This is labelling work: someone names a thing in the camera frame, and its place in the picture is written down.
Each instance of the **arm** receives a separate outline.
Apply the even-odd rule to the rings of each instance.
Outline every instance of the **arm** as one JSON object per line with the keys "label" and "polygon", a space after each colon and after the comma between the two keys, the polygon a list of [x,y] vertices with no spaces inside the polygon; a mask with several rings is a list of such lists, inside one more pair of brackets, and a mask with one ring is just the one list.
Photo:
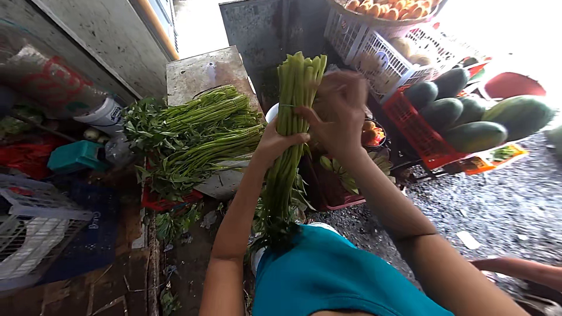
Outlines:
{"label": "arm", "polygon": [[244,315],[243,260],[265,173],[285,149],[308,139],[307,134],[282,137],[275,120],[268,124],[216,234],[199,315]]}
{"label": "arm", "polygon": [[533,281],[562,292],[562,267],[516,258],[477,260],[472,264],[479,270],[499,272],[518,279]]}
{"label": "arm", "polygon": [[466,261],[433,224],[377,168],[361,146],[366,83],[356,74],[332,73],[318,89],[315,109],[333,111],[322,122],[314,110],[298,109],[314,135],[353,176],[369,207],[393,238],[425,293],[457,316],[527,315]]}

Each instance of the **green papaya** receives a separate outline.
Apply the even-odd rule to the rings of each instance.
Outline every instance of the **green papaya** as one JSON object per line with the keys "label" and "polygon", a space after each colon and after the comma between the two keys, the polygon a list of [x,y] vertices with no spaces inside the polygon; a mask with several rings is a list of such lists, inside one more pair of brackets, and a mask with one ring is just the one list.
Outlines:
{"label": "green papaya", "polygon": [[466,87],[470,79],[470,72],[464,68],[454,68],[435,79],[439,93],[436,100],[454,98]]}
{"label": "green papaya", "polygon": [[486,112],[486,101],[478,97],[459,97],[457,98],[463,104],[463,113],[455,121],[453,126],[459,126],[466,123],[480,121],[484,112]]}
{"label": "green papaya", "polygon": [[452,128],[442,136],[457,152],[472,154],[505,143],[507,130],[493,122],[472,122]]}
{"label": "green papaya", "polygon": [[410,101],[412,106],[419,111],[435,101],[437,93],[437,86],[433,82],[424,81],[415,83],[410,88],[406,89],[404,91],[404,96]]}
{"label": "green papaya", "polygon": [[483,121],[501,124],[507,129],[507,141],[516,141],[535,134],[545,127],[555,110],[539,96],[516,96],[498,102],[482,116]]}
{"label": "green papaya", "polygon": [[420,115],[437,133],[448,130],[463,112],[463,104],[455,98],[434,101]]}

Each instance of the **red plastic crate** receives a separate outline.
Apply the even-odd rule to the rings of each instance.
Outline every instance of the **red plastic crate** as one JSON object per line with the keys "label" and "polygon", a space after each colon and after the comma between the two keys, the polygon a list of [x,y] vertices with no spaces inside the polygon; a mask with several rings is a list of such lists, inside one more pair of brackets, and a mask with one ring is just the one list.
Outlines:
{"label": "red plastic crate", "polygon": [[416,149],[425,165],[435,169],[469,156],[456,152],[427,124],[402,93],[405,89],[406,87],[399,88],[384,103],[383,110]]}
{"label": "red plastic crate", "polygon": [[190,194],[183,196],[183,202],[180,201],[168,201],[168,200],[158,200],[158,193],[150,192],[148,183],[144,184],[142,189],[142,207],[148,207],[157,212],[162,212],[172,209],[176,205],[180,204],[191,204],[203,198],[203,194],[197,190],[192,190]]}

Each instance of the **white plastic crate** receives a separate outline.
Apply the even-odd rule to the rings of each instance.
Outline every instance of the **white plastic crate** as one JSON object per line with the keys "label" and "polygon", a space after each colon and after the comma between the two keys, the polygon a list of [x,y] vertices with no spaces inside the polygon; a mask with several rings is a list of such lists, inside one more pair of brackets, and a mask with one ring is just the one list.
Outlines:
{"label": "white plastic crate", "polygon": [[340,14],[332,8],[324,37],[330,41],[343,63],[350,65],[368,29],[367,25],[359,22],[355,17]]}
{"label": "white plastic crate", "polygon": [[0,175],[0,292],[37,282],[92,216],[52,184]]}
{"label": "white plastic crate", "polygon": [[[413,42],[412,54],[427,55],[434,63],[428,66],[412,65],[372,30],[368,31],[356,54],[354,64],[365,75],[371,94],[380,103],[384,103],[402,85],[436,78],[458,62],[458,54],[451,49],[448,40],[433,29],[417,26],[405,37]],[[373,61],[376,61],[377,67],[373,67]]]}

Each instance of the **woman's right arm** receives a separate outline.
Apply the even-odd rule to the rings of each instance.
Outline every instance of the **woman's right arm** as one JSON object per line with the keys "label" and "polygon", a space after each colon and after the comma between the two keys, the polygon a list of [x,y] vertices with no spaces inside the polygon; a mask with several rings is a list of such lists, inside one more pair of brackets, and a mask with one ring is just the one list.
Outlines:
{"label": "woman's right arm", "polygon": [[314,136],[353,176],[425,293],[457,316],[528,315],[506,293],[466,261],[429,219],[382,173],[362,148],[361,127],[367,99],[365,80],[356,73],[326,75],[319,104],[336,114],[322,122],[314,110],[296,108]]}

